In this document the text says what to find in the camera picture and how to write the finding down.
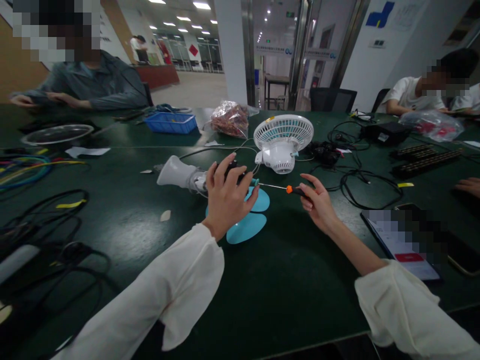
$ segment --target colorful wires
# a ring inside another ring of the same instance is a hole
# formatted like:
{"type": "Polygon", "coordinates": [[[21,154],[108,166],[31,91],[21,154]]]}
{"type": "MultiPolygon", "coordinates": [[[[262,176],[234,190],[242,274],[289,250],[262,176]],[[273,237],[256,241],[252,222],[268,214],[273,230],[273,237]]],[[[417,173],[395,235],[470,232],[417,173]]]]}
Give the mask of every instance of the colorful wires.
{"type": "Polygon", "coordinates": [[[20,154],[11,155],[10,161],[3,161],[3,163],[7,167],[0,172],[0,192],[35,183],[50,172],[52,165],[85,164],[83,161],[51,161],[46,156],[20,154]],[[35,169],[39,171],[29,177],[23,177],[25,173],[35,169]],[[20,180],[12,183],[18,177],[21,177],[20,180]]]}

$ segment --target person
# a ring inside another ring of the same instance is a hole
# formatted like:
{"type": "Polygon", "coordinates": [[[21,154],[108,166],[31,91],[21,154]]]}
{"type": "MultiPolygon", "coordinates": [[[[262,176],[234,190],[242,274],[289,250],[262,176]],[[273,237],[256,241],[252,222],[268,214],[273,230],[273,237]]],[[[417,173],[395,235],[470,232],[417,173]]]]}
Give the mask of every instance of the person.
{"type": "Polygon", "coordinates": [[[172,65],[172,59],[170,58],[169,50],[167,49],[167,46],[163,40],[158,40],[158,47],[163,54],[163,60],[165,61],[165,64],[172,65]]]}
{"type": "MultiPolygon", "coordinates": [[[[157,320],[165,325],[164,351],[181,344],[217,291],[225,266],[217,242],[243,219],[258,198],[256,186],[246,201],[253,174],[237,186],[246,166],[231,169],[235,153],[206,174],[208,215],[180,237],[116,298],[84,326],[54,359],[130,359],[157,320]]],[[[300,184],[301,204],[313,223],[340,248],[360,274],[354,287],[380,346],[395,343],[416,359],[480,359],[480,345],[438,306],[422,281],[397,261],[375,255],[337,217],[329,193],[312,175],[302,174],[315,189],[300,184]]]]}
{"type": "Polygon", "coordinates": [[[468,179],[460,180],[458,184],[455,185],[455,189],[467,192],[477,199],[480,199],[480,178],[469,177],[468,179]]]}
{"type": "Polygon", "coordinates": [[[147,41],[142,35],[134,35],[130,39],[130,45],[133,50],[133,57],[137,62],[149,62],[149,57],[147,55],[147,50],[149,49],[146,45],[147,41]]]}
{"type": "Polygon", "coordinates": [[[471,86],[466,94],[456,96],[453,99],[451,110],[466,114],[480,111],[480,83],[471,86]]]}
{"type": "MultiPolygon", "coordinates": [[[[10,101],[28,110],[52,104],[97,111],[148,106],[140,75],[120,59],[100,50],[100,38],[92,34],[91,14],[72,12],[77,9],[75,4],[74,0],[48,0],[43,4],[45,9],[55,12],[28,17],[31,25],[44,26],[48,35],[56,38],[56,46],[64,49],[66,61],[56,62],[37,89],[14,92],[10,101]]],[[[38,11],[38,4],[31,8],[35,9],[38,11]]]]}
{"type": "Polygon", "coordinates": [[[465,83],[479,62],[473,49],[462,48],[445,55],[437,66],[421,77],[404,77],[386,94],[378,113],[401,116],[418,110],[449,113],[438,91],[449,84],[465,83]]]}
{"type": "Polygon", "coordinates": [[[96,111],[148,106],[138,72],[106,51],[93,51],[97,61],[57,62],[37,89],[14,92],[10,102],[28,110],[52,102],[96,111]]]}

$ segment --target glass wall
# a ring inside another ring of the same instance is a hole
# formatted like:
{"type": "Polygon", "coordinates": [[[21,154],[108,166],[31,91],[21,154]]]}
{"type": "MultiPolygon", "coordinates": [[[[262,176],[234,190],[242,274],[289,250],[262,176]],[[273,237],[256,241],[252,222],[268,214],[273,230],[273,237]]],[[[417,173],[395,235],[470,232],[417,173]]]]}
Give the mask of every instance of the glass wall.
{"type": "MultiPolygon", "coordinates": [[[[190,66],[187,45],[182,35],[159,32],[156,34],[156,37],[165,43],[171,60],[177,70],[193,70],[190,66]]],[[[206,73],[223,73],[224,68],[222,66],[222,52],[220,50],[219,40],[213,37],[198,37],[197,41],[201,58],[200,69],[206,73]]]]}

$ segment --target screwdriver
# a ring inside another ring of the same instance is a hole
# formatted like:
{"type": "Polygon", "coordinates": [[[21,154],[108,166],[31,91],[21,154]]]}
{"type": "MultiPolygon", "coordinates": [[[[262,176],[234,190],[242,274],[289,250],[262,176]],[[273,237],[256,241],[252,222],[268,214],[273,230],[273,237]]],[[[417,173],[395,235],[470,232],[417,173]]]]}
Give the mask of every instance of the screwdriver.
{"type": "Polygon", "coordinates": [[[275,185],[269,185],[269,184],[262,184],[262,183],[258,183],[258,185],[268,186],[270,188],[283,189],[283,190],[286,190],[287,194],[297,194],[297,195],[303,196],[304,198],[308,198],[308,196],[305,195],[305,193],[302,189],[298,189],[298,188],[293,187],[291,185],[288,185],[287,187],[281,187],[281,186],[275,186],[275,185]]]}

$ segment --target white paper scrap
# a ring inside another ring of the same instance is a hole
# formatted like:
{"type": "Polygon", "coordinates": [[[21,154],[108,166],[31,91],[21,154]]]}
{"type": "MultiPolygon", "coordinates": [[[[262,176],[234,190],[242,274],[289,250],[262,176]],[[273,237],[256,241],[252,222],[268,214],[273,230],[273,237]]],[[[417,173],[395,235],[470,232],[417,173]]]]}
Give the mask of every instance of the white paper scrap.
{"type": "Polygon", "coordinates": [[[85,147],[72,146],[65,152],[70,155],[72,158],[77,159],[79,155],[96,155],[100,156],[109,151],[109,147],[100,148],[100,149],[87,149],[85,147]]]}
{"type": "Polygon", "coordinates": [[[464,143],[476,148],[480,148],[480,142],[478,141],[464,141],[464,143]]]}
{"type": "Polygon", "coordinates": [[[217,140],[213,140],[213,141],[210,141],[210,142],[207,142],[205,145],[203,146],[222,146],[222,145],[225,145],[225,144],[219,144],[217,142],[217,140]]]}
{"type": "Polygon", "coordinates": [[[164,211],[163,214],[160,216],[160,222],[163,223],[164,221],[170,220],[170,215],[172,212],[170,210],[164,211]]]}
{"type": "Polygon", "coordinates": [[[337,150],[337,151],[339,151],[339,152],[341,152],[341,153],[343,153],[343,154],[351,153],[351,152],[352,152],[352,150],[348,150],[348,149],[347,149],[347,150],[344,150],[344,149],[335,149],[335,150],[337,150]]]}

